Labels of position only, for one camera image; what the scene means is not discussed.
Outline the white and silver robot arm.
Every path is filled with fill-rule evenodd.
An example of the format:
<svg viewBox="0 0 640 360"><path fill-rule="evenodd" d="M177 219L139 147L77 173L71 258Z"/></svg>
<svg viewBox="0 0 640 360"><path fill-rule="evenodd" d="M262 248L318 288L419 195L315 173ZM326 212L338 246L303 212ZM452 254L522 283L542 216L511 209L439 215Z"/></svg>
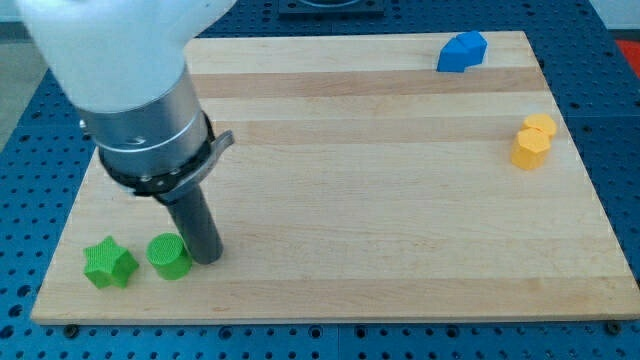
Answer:
<svg viewBox="0 0 640 360"><path fill-rule="evenodd" d="M21 19L109 175L171 191L209 157L186 44L235 0L18 0Z"/></svg>

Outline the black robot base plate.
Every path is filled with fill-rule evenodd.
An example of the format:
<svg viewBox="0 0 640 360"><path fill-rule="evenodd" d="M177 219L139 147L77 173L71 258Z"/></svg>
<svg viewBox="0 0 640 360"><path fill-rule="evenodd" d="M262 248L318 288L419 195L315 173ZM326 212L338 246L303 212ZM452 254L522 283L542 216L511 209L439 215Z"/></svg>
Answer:
<svg viewBox="0 0 640 360"><path fill-rule="evenodd" d="M283 19L303 16L382 16L386 0L278 0L278 16Z"/></svg>

